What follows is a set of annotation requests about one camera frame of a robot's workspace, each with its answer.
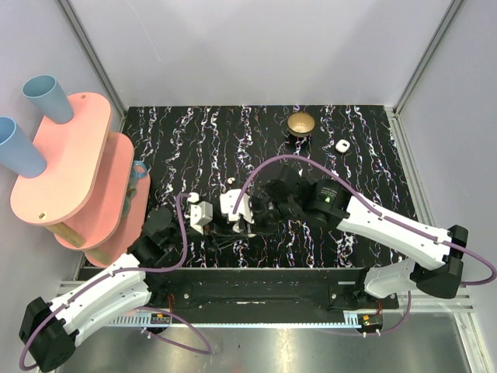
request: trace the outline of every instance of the blue mug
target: blue mug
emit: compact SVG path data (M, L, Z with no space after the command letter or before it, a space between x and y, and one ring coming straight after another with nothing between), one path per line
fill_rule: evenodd
M24 177L35 177L47 168L47 161L9 117L0 117L0 163Z
M51 75L39 75L28 80L23 86L23 94L57 124L67 123L75 115L68 97Z

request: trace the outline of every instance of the shelf tier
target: shelf tier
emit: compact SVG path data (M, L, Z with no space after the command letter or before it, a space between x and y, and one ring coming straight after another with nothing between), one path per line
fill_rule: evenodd
M120 223L134 148L124 134L110 132L92 195L83 208L64 223L85 239L76 247L55 235L57 241L73 250L87 250L104 243Z
M33 144L47 160L45 171L19 176L10 196L16 216L32 225L56 225L80 211L92 195L109 133L112 110L97 93L70 95L74 117L41 121Z
M149 190L150 176L147 175L138 180L137 193L131 200L130 212L121 220L114 234L97 249L85 252L91 264L102 268L108 267L140 236L141 226L145 221Z

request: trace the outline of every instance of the gray floor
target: gray floor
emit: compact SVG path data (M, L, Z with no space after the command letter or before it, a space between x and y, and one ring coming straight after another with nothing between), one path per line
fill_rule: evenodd
M395 322L396 315L387 315ZM381 338L333 336L312 329L202 329L214 355L205 357L135 329L104 328L86 340L64 373L294 373L294 372L469 372L450 315L412 315L396 333ZM202 348L187 329L168 338Z

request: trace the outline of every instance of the black marble tabletop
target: black marble tabletop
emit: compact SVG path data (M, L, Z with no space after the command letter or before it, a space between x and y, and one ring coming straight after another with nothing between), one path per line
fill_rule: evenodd
M287 118L313 116L310 138L287 137ZM124 126L135 159L150 168L148 208L169 206L182 191L204 200L240 187L249 173L274 155L298 154L335 170L382 206L415 218L405 175L382 106L152 106L131 107ZM335 150L338 140L350 150ZM309 181L324 177L295 163ZM228 178L234 177L232 185ZM257 193L258 184L252 193ZM341 231L312 230L300 221L281 223L272 236L229 242L211 252L190 244L186 267L379 267L396 263L393 249Z

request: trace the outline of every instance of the gray wall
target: gray wall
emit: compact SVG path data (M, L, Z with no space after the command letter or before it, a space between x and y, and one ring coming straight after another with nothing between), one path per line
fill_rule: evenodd
M71 3L127 106L392 106L450 0Z
M436 223L465 225L469 247L497 263L497 2L472 0L401 113ZM466 280L488 276L470 258ZM497 366L497 284L471 288Z
M41 121L21 88L30 77L48 73L67 94L103 94L75 38L53 0L0 2L0 115L13 117L33 138ZM44 228L20 221L10 208L16 175L0 165L0 371L16 367L23 344L17 337L26 305L53 298L61 280L75 270L78 254L60 246Z

